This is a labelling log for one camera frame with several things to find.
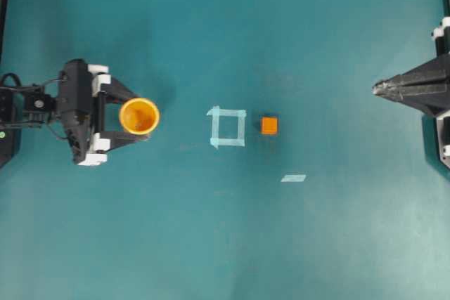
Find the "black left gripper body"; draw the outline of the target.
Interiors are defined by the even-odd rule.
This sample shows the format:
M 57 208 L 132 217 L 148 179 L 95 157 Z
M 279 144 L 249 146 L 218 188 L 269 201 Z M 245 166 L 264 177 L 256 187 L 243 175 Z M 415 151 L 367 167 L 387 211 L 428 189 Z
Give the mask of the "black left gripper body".
M 99 83 L 94 79 L 108 74 L 106 65 L 88 64 L 82 59 L 67 62 L 59 73 L 55 118 L 61 123 L 76 165 L 96 167 L 108 156 L 91 149 L 94 94 Z

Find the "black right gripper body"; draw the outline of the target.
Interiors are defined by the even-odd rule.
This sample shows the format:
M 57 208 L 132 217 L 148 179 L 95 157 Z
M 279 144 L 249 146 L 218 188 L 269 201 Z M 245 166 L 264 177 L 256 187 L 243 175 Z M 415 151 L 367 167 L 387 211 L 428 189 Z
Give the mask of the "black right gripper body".
M 435 121 L 435 138 L 440 162 L 449 169 L 449 17 L 443 17 L 432 31 L 436 56 L 429 67 L 436 72 L 432 83 L 439 91 L 433 94 L 432 116 Z

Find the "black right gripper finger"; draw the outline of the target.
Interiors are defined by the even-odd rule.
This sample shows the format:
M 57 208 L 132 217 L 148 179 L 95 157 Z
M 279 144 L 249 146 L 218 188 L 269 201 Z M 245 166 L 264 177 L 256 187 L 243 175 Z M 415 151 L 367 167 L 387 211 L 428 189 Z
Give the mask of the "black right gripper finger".
M 407 86 L 443 84 L 449 80 L 449 54 L 442 54 L 403 74 L 380 80 L 372 87 L 373 93 L 387 93 Z
M 420 110 L 432 117 L 437 117 L 449 110 L 448 84 L 407 86 L 389 90 L 387 93 L 373 94 L 386 100 Z

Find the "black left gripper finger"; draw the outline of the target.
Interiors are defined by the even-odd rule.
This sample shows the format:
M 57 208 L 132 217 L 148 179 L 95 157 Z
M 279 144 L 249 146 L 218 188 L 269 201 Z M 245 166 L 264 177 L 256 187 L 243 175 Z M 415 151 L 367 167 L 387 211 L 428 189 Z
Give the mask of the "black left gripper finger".
M 136 135 L 125 131 L 103 131 L 101 138 L 107 140 L 105 146 L 102 146 L 101 152 L 107 153 L 127 145 L 147 141 L 150 134 Z
M 136 93 L 109 74 L 98 76 L 98 89 L 98 92 L 105 96 L 106 103 L 124 104 L 128 100 L 138 98 Z

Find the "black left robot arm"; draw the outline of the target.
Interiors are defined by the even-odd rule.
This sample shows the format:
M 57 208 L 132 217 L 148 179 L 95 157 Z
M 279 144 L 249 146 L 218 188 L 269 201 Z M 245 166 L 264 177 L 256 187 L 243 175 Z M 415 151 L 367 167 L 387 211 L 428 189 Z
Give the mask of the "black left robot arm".
M 23 129 L 61 124 L 73 162 L 98 166 L 117 148 L 148 139 L 160 122 L 160 111 L 147 98 L 137 96 L 109 73 L 106 65 L 82 59 L 67 62 L 54 83 L 22 85 L 7 73 L 1 78 L 1 164 L 7 164 L 20 147 Z

